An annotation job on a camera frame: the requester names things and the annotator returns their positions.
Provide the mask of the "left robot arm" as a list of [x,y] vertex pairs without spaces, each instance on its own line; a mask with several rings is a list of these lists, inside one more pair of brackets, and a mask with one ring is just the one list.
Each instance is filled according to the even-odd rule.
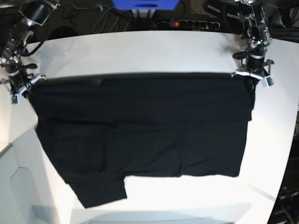
[[265,86],[273,85],[271,59],[265,60],[267,47],[272,38],[267,24],[265,10],[259,0],[237,0],[238,16],[243,25],[242,37],[247,41],[244,51],[233,54],[233,58],[240,62],[234,74],[248,76],[264,82]]

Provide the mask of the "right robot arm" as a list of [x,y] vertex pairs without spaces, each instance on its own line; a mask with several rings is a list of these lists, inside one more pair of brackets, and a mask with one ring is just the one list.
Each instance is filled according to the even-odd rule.
[[21,97],[29,94],[38,80],[45,78],[44,75],[27,73],[27,70],[37,69],[37,65],[24,65],[21,58],[33,55],[42,46],[44,40],[31,52],[27,50],[28,41],[34,35],[34,27],[42,26],[59,5],[58,0],[25,1],[19,10],[22,19],[11,28],[9,39],[0,50],[0,67],[8,77],[2,78],[0,83],[9,92],[12,104],[19,104]]

